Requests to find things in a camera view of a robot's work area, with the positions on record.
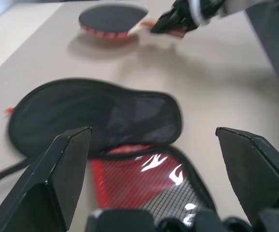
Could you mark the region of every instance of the beige table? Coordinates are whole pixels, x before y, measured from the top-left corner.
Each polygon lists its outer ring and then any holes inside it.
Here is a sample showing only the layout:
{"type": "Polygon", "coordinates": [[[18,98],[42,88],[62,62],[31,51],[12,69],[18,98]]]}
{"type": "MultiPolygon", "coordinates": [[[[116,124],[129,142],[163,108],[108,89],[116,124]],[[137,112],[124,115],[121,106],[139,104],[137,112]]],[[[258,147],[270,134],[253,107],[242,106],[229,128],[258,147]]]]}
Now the beige table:
{"type": "MultiPolygon", "coordinates": [[[[172,1],[132,3],[147,7],[151,15],[157,17],[170,8],[172,1]]],[[[67,6],[70,10],[74,9],[72,4],[88,7],[99,3],[64,3],[65,16],[68,15],[67,6]]],[[[22,58],[20,48],[33,38],[21,44],[51,14],[59,11],[60,5],[25,5],[22,11],[17,6],[6,13],[6,17],[15,16],[12,11],[16,11],[17,17],[28,15],[30,11],[30,20],[35,19],[38,23],[33,24],[28,33],[25,31],[27,28],[22,26],[26,23],[0,21],[0,28],[3,24],[11,25],[7,29],[13,36],[13,43],[9,44],[7,38],[0,38],[4,41],[0,46],[8,48],[7,53],[0,48],[0,66],[10,70],[9,75],[0,80],[0,170],[22,159],[7,142],[5,108],[15,106],[25,94],[46,81],[68,76],[93,77],[126,87],[159,90],[174,95],[184,120],[182,135],[175,145],[185,152],[202,175],[217,203],[219,215],[222,218],[231,215],[246,218],[228,180],[214,132],[218,126],[250,131],[264,136],[279,150],[279,82],[244,13],[214,20],[207,27],[188,34],[182,41],[143,33],[138,41],[130,40],[123,46],[104,43],[91,46],[91,41],[76,24],[68,38],[61,38],[65,41],[57,42],[59,47],[55,52],[60,63],[50,61],[48,66],[42,65],[41,70],[33,69],[32,62],[26,62],[23,67],[20,64],[10,66],[9,60],[14,56],[22,58]],[[46,13],[36,11],[37,7],[46,9],[46,13]],[[11,31],[18,33],[20,42],[15,45],[16,36],[11,31]],[[68,61],[69,66],[63,67],[62,61],[68,61]],[[20,67],[18,74],[28,75],[26,81],[18,81],[14,74],[16,67],[20,67]],[[31,79],[35,73],[41,75],[31,79]]],[[[53,17],[48,20],[50,24],[54,23],[53,17]]],[[[0,202],[18,177],[19,174],[16,174],[0,183],[0,202]]],[[[83,187],[71,231],[83,231],[92,208],[87,186],[83,187]]]]}

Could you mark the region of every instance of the table tennis paddle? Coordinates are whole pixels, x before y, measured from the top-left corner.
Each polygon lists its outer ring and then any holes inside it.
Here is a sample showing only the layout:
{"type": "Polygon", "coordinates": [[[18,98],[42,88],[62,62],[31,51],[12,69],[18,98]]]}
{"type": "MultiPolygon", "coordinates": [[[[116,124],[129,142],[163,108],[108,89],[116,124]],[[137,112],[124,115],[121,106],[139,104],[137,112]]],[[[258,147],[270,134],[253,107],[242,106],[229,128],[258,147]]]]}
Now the table tennis paddle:
{"type": "MultiPolygon", "coordinates": [[[[147,18],[148,10],[128,4],[102,4],[85,10],[79,16],[81,28],[105,39],[126,39],[142,29],[150,30],[157,20],[147,18]]],[[[183,30],[168,34],[183,38],[183,30]]]]}

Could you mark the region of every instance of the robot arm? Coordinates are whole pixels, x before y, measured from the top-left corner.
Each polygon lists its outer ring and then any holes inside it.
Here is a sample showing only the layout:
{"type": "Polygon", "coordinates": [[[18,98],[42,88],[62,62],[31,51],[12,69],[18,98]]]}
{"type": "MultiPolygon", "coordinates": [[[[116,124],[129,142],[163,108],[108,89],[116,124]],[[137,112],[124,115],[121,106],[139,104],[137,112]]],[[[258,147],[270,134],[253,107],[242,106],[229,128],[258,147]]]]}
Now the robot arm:
{"type": "Polygon", "coordinates": [[[231,15],[262,2],[273,3],[274,0],[176,0],[172,9],[159,18],[151,32],[163,34],[176,29],[192,31],[207,25],[212,17],[231,15]]]}

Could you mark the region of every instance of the red and black mesh pouch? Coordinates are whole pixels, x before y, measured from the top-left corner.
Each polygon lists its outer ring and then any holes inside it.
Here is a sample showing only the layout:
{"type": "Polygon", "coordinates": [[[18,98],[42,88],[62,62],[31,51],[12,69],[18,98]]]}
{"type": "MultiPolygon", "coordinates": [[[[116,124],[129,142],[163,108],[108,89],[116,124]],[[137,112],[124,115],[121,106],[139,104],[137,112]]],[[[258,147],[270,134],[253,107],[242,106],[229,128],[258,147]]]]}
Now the red and black mesh pouch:
{"type": "Polygon", "coordinates": [[[170,146],[180,136],[181,114],[168,94],[68,78],[44,84],[14,108],[9,139],[29,159],[64,131],[92,127],[88,159],[98,207],[134,208],[192,223],[201,208],[215,210],[189,160],[170,146]]]}

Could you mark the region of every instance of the black paddle rubber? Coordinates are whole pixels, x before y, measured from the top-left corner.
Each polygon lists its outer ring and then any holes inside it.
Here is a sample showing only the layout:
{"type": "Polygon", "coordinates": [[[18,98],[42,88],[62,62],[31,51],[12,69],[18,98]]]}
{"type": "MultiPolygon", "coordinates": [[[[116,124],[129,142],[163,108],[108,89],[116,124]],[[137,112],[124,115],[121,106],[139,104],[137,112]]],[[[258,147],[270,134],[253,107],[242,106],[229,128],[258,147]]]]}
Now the black paddle rubber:
{"type": "Polygon", "coordinates": [[[44,84],[15,107],[9,138],[25,156],[46,151],[56,136],[91,126],[90,153],[118,144],[171,144],[181,115],[167,94],[137,91],[84,78],[44,84]]]}
{"type": "Polygon", "coordinates": [[[103,37],[116,37],[129,32],[148,10],[127,4],[103,4],[89,8],[79,16],[81,27],[103,37]]]}

